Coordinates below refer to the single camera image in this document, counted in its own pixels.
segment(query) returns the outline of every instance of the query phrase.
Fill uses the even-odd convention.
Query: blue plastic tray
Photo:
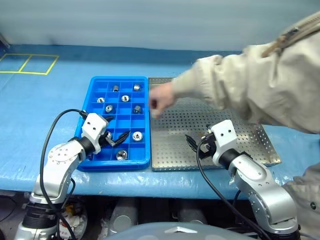
[[[140,85],[140,91],[134,91],[134,84]],[[119,86],[119,92],[113,92],[114,85]],[[128,95],[129,102],[122,102],[121,97]],[[95,76],[91,79],[83,110],[87,113],[97,113],[103,117],[114,116],[114,120],[107,126],[112,139],[116,140],[124,132],[130,130],[130,136],[119,146],[107,146],[97,155],[87,157],[79,166],[81,171],[108,171],[144,169],[150,163],[150,119],[149,119],[149,85],[148,78],[144,76]],[[98,98],[105,102],[98,103]],[[112,105],[113,110],[107,113],[105,108]],[[139,105],[142,113],[133,113],[133,108]],[[79,119],[75,136],[81,137],[84,120]],[[141,132],[143,138],[136,142],[133,140],[134,132]],[[128,152],[127,160],[117,160],[119,150]]]

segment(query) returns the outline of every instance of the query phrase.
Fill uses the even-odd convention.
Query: silver nut
[[[99,97],[97,100],[96,100],[97,103],[104,103],[105,102],[105,98],[104,97]]]
[[[122,102],[129,102],[129,99],[130,99],[130,97],[128,96],[128,95],[123,95],[122,97],[121,97],[121,100],[122,100]]]
[[[126,150],[120,150],[116,153],[115,158],[118,161],[123,161],[128,159],[128,152]]]
[[[119,92],[119,86],[118,85],[114,85],[112,88],[112,92]]]
[[[108,106],[105,107],[105,111],[107,113],[110,113],[113,109],[114,109],[114,107],[112,105],[108,105]]]
[[[142,108],[139,105],[136,105],[133,109],[134,114],[140,114],[142,113]]]
[[[108,139],[112,139],[112,133],[107,131],[105,137],[108,138]]]
[[[136,131],[132,134],[132,138],[135,142],[140,142],[144,136],[140,131]]]
[[[133,90],[134,90],[134,91],[140,91],[140,85],[139,85],[139,84],[135,84],[135,85],[133,86]]]

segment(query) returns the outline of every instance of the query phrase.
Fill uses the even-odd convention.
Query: metal tray
[[[171,77],[149,77],[149,88],[169,82]],[[260,124],[250,124],[242,120],[232,110],[214,110],[193,98],[182,98],[167,109],[160,119],[151,120],[152,169],[154,171],[177,171],[197,169],[196,154],[190,149],[185,135],[193,137],[197,143],[207,134],[207,124],[217,124],[230,119],[237,133],[237,151],[247,152],[254,160],[266,166],[281,163],[264,128]],[[209,157],[202,160],[207,169],[213,166]]]

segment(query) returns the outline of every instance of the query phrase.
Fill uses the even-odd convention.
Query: human hand
[[[160,118],[163,111],[176,102],[172,85],[172,82],[167,82],[150,90],[149,106],[153,118]]]

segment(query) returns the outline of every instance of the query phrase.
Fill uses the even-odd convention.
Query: beige jacket
[[[198,59],[173,80],[173,92],[221,110],[233,108],[253,123],[320,133],[320,12],[275,42],[249,46],[241,55]],[[285,188],[297,203],[302,231],[320,237],[320,164]]]

